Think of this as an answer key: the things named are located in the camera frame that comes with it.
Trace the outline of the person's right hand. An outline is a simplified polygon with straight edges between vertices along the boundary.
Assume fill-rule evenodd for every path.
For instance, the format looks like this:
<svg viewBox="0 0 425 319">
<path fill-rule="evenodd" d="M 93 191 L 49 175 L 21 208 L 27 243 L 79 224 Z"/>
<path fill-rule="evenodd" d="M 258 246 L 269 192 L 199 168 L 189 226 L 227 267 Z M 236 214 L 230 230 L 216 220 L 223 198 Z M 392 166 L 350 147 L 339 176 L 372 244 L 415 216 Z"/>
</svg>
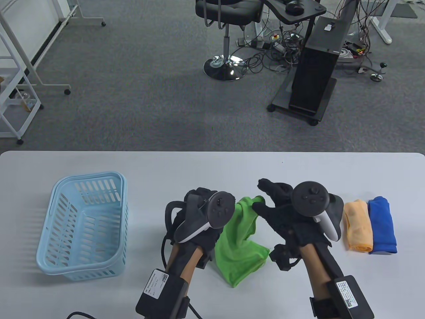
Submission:
<svg viewBox="0 0 425 319">
<path fill-rule="evenodd" d="M 331 242 L 325 237 L 320 226 L 311 217 L 299 214 L 293 207 L 291 185 L 260 179 L 257 187 L 270 196 L 275 207 L 256 202 L 252 204 L 252 209 L 286 241 L 286 245 L 293 249 L 316 243 L 331 247 Z"/>
</svg>

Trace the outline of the person's left hand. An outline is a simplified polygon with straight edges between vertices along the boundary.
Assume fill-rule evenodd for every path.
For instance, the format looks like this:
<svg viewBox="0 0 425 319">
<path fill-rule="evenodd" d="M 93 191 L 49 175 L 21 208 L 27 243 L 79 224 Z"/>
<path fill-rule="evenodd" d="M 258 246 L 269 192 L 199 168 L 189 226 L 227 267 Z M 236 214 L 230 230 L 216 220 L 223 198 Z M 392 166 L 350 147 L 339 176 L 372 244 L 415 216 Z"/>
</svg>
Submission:
<svg viewBox="0 0 425 319">
<path fill-rule="evenodd" d="M 210 255 L 225 226 L 224 197 L 223 191 L 198 187 L 182 201 L 167 204 L 166 237 L 172 244 L 191 243 Z"/>
</svg>

